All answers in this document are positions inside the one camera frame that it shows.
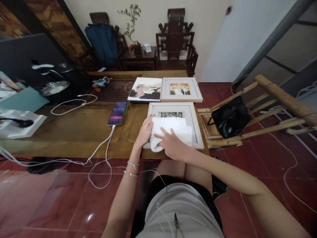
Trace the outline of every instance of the leg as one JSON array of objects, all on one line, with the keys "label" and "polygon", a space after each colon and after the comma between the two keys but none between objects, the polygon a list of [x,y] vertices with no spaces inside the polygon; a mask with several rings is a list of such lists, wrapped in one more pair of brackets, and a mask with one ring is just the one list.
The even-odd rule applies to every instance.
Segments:
[{"label": "leg", "polygon": [[159,175],[170,175],[176,178],[184,179],[185,163],[175,160],[162,160],[156,172],[158,172]]},{"label": "leg", "polygon": [[184,179],[191,181],[191,182],[195,182],[195,183],[207,188],[207,190],[212,195],[211,173],[209,173],[201,168],[198,168],[194,165],[186,164]]}]

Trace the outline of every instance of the white door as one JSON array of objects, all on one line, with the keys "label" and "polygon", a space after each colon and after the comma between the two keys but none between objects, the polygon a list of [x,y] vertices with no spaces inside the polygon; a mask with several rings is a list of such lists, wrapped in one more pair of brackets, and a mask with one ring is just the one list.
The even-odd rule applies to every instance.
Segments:
[{"label": "white door", "polygon": [[234,81],[297,0],[231,0],[200,82]]}]

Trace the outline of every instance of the potted plant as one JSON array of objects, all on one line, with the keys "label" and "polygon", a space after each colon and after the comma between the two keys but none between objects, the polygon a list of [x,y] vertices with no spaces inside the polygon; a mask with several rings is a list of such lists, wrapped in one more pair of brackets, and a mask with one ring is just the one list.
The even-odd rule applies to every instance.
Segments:
[{"label": "potted plant", "polygon": [[135,27],[135,23],[137,20],[137,16],[140,17],[140,13],[141,13],[141,9],[139,8],[139,6],[137,4],[131,4],[131,6],[129,7],[129,11],[128,9],[125,9],[125,11],[118,11],[119,14],[123,14],[123,15],[127,15],[131,18],[131,23],[129,22],[126,24],[126,31],[124,33],[125,36],[127,36],[133,43],[132,43],[132,47],[134,50],[134,53],[139,54],[141,53],[141,44],[138,41],[134,41],[131,38],[131,35],[134,33],[134,27]]}]

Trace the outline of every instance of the photo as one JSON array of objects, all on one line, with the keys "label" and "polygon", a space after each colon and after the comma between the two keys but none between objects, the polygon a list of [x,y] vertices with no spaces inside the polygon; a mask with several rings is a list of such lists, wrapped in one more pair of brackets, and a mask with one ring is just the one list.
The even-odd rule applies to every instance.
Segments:
[{"label": "photo", "polygon": [[190,95],[188,84],[170,84],[170,95]]},{"label": "photo", "polygon": [[159,112],[158,117],[180,117],[185,118],[185,112]]},{"label": "photo", "polygon": [[162,79],[137,78],[128,100],[154,99],[160,100]]}]

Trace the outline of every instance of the smartphone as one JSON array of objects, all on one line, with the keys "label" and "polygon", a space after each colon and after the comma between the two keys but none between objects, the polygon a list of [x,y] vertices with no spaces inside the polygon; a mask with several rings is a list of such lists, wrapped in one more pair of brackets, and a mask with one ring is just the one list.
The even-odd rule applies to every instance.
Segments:
[{"label": "smartphone", "polygon": [[108,126],[123,125],[127,111],[128,111],[127,102],[116,102],[115,106],[112,109],[107,125]]}]

